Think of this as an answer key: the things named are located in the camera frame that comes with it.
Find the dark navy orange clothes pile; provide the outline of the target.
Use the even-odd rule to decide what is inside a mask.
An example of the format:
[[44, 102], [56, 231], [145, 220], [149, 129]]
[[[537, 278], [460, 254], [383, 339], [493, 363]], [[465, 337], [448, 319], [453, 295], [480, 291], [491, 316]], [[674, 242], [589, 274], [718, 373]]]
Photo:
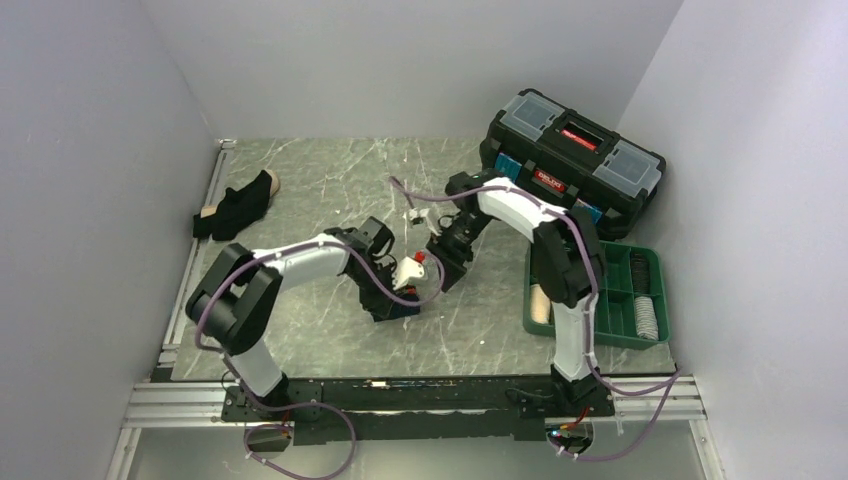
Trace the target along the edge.
[[370, 308], [369, 313], [374, 322], [383, 322], [415, 316], [420, 313], [420, 310], [421, 308], [418, 306], [406, 306], [390, 299], [385, 299], [375, 307]]

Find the green compartment tray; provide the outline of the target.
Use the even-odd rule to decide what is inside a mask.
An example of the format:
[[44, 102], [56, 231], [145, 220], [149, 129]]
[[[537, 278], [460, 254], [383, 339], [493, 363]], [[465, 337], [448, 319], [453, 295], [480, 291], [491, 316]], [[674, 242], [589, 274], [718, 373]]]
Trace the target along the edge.
[[[650, 248], [610, 241], [601, 243], [606, 261], [606, 273], [600, 286], [600, 295], [595, 310], [594, 342], [618, 348], [646, 350], [666, 344], [671, 339], [666, 289], [662, 263], [657, 252]], [[650, 261], [651, 293], [658, 325], [659, 340], [639, 338], [635, 330], [635, 294], [630, 271], [630, 254], [641, 253]]]

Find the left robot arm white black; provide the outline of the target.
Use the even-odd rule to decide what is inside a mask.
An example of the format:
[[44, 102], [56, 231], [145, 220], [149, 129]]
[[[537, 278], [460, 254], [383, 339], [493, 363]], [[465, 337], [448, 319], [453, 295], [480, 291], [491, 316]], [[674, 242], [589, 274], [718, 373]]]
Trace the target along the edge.
[[420, 311], [414, 287], [393, 278], [399, 263], [385, 265], [395, 237], [375, 217], [358, 227], [334, 227], [287, 247], [249, 250], [226, 246], [188, 297], [186, 315], [198, 336], [216, 341], [228, 368], [248, 394], [248, 407], [264, 420], [279, 417], [290, 404], [289, 379], [264, 341], [279, 294], [324, 277], [346, 276], [359, 289], [362, 309], [375, 322]]

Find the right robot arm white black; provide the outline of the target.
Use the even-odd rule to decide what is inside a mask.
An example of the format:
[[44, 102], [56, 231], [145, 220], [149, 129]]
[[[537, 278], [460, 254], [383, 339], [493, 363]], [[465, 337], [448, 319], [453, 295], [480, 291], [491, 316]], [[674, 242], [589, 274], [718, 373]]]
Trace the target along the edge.
[[545, 202], [492, 169], [451, 176], [445, 193], [458, 212], [426, 246], [443, 265], [441, 291], [465, 276], [474, 257], [472, 244], [491, 221], [524, 236], [533, 249], [537, 284], [553, 311], [552, 404], [564, 415], [593, 408], [606, 395], [596, 377], [592, 344], [605, 260], [590, 215]]

